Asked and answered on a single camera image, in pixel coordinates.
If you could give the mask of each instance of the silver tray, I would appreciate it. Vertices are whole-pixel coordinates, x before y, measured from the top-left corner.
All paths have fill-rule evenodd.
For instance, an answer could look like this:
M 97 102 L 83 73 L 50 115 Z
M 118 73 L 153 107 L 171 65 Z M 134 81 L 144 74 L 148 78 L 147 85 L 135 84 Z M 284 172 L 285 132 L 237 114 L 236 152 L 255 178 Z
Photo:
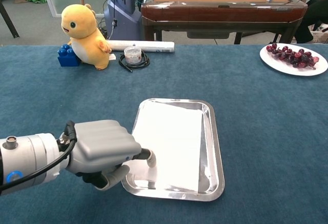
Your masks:
M 217 199 L 223 193 L 224 190 L 224 175 L 223 175 L 219 140 L 218 140 L 213 107 L 204 101 L 189 100 L 189 99 L 152 98 L 143 101 L 139 106 L 132 134 L 135 136 L 136 141 L 140 143 L 141 146 L 144 148 L 146 148 L 146 146 L 143 144 L 142 136 L 146 134 L 149 135 L 149 127 L 138 126 L 138 123 L 141 122 L 141 120 L 147 121 L 147 119 L 145 119 L 146 111 L 147 109 L 149 109 L 149 107 L 156 107 L 155 104 L 167 105 L 171 107 L 173 106 L 179 108 L 181 111 L 188 110 L 187 112 L 197 111 L 197 115 L 199 115 L 198 113 L 201 113 L 200 116 L 197 116 L 197 120 L 199 117 L 200 121 L 196 121 L 196 119 L 189 119 L 188 124 L 185 124 L 186 126 L 190 125 L 191 128 L 191 126 L 194 126 L 195 123 L 197 122 L 197 126 L 200 126 L 199 128 L 200 135 L 199 137 L 197 136 L 196 138 L 196 140 L 200 140 L 200 141 L 196 141 L 197 146 L 199 146 L 199 151 L 198 151 L 199 155 L 196 154 L 197 158 L 195 159 L 197 159 L 197 161 L 196 162 L 194 161 L 195 163 L 193 163 L 193 165 L 198 166 L 197 170 L 199 169 L 199 173 L 196 172 L 197 174 L 196 177 L 193 176 L 194 182 L 192 185 L 196 190 L 190 190 L 191 188 L 185 188 L 183 186 L 183 182 L 181 183 L 182 185 L 178 184 L 179 186 L 177 186 L 177 184 L 159 184 L 157 180 L 150 178 L 148 176 L 146 177 L 142 173 L 138 173 L 133 170 L 130 171 L 130 173 L 127 174 L 126 177 L 122 180 L 123 187 L 128 192 L 143 197 L 183 199 L 183 200 L 194 200 L 194 201 L 213 201 Z M 171 120 L 163 121 L 163 115 L 156 115 L 155 118 L 152 118 L 152 120 L 149 120 L 148 122 L 152 124 L 161 122 L 158 123 L 161 124 L 161 130 L 166 131 L 167 133 L 167 127 L 169 127 L 170 122 L 174 123 L 173 119 L 176 119 L 176 117 L 172 117 Z M 138 127 L 138 136 L 137 136 L 138 139 L 136 137 L 137 134 L 135 134 L 136 127 Z M 154 142 L 158 141 L 155 136 L 153 137 L 153 141 Z M 192 154 L 190 153 L 190 149 L 189 151 L 188 150 L 180 151 L 180 153 L 185 154 L 186 151 L 188 152 L 188 154 Z M 167 170 L 168 171 L 167 173 L 170 173 L 172 165 L 170 167 L 170 164 L 167 163 L 171 163 L 172 160 L 173 160 L 172 156 L 168 155 L 167 157 L 165 157 L 165 162 L 163 160 L 159 161 L 157 159 L 157 165 L 161 166 L 161 170 Z M 135 162 L 136 160 L 129 161 L 127 162 L 127 164 L 131 167 Z M 149 167 L 147 166 L 145 161 L 143 161 L 143 163 L 144 163 L 143 165 L 138 165 L 138 170 L 141 171 L 149 170 Z

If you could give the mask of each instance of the blue carpet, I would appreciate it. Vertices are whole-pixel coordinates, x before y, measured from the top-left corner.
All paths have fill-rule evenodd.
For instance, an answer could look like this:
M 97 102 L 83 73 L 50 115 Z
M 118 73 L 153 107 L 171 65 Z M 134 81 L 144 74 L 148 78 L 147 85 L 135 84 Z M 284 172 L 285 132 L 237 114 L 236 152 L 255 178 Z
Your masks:
M 328 223 L 328 73 L 277 72 L 263 46 L 176 46 L 129 73 L 111 62 L 62 68 L 56 46 L 0 47 L 0 137 L 52 132 L 67 120 L 116 119 L 130 132 L 153 97 L 215 110 L 225 190 L 213 202 L 107 192 L 63 171 L 0 197 L 0 223 Z M 307 45 L 328 58 L 328 45 Z

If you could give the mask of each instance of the fruit plate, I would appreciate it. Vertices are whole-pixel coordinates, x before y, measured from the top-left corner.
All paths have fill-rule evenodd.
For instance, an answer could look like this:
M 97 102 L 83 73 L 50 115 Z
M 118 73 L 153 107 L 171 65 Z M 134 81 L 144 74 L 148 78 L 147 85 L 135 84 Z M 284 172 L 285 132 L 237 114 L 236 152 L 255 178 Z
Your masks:
M 282 49 L 284 46 L 288 46 L 288 48 L 291 48 L 293 51 L 298 52 L 300 49 L 304 49 L 305 52 L 309 51 L 311 52 L 312 56 L 317 56 L 319 58 L 319 61 L 315 64 L 316 69 L 312 69 L 310 67 L 306 68 L 294 68 L 293 65 L 286 63 L 283 60 L 274 59 L 273 54 L 271 52 L 268 52 L 266 47 L 263 47 L 260 51 L 260 56 L 262 60 L 268 64 L 270 67 L 286 73 L 286 74 L 292 74 L 292 75 L 300 75 L 300 76 L 313 76 L 322 74 L 328 69 L 328 63 L 327 60 L 320 54 L 318 54 L 315 51 L 312 51 L 310 49 L 296 46 L 296 45 L 289 45 L 289 44 L 282 44 L 277 43 L 277 49 Z

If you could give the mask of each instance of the gray floor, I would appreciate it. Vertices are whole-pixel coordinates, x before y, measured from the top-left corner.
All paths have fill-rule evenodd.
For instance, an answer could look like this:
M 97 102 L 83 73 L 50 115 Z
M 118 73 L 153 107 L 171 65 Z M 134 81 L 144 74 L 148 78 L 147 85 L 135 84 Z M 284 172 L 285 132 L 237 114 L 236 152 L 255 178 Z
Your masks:
M 0 16 L 0 45 L 62 45 L 69 39 L 60 28 L 60 18 L 53 18 L 48 4 L 22 3 L 4 0 L 3 4 L 11 17 L 20 38 L 14 39 Z M 233 44 L 235 34 L 228 39 L 217 39 L 218 44 Z M 273 33 L 259 33 L 243 37 L 242 44 L 267 44 L 274 38 Z M 176 44 L 211 44 L 214 39 L 189 39 L 185 32 L 163 32 L 163 41 Z

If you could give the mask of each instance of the robotic hand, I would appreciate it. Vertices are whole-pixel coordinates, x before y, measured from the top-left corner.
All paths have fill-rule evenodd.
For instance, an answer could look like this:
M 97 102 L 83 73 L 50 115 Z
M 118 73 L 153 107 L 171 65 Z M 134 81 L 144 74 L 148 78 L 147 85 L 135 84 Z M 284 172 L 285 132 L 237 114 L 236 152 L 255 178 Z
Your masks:
M 104 191 L 129 172 L 122 163 L 134 159 L 156 165 L 153 152 L 114 120 L 69 121 L 59 139 L 50 133 L 9 136 L 0 139 L 0 195 L 54 180 L 62 169 Z

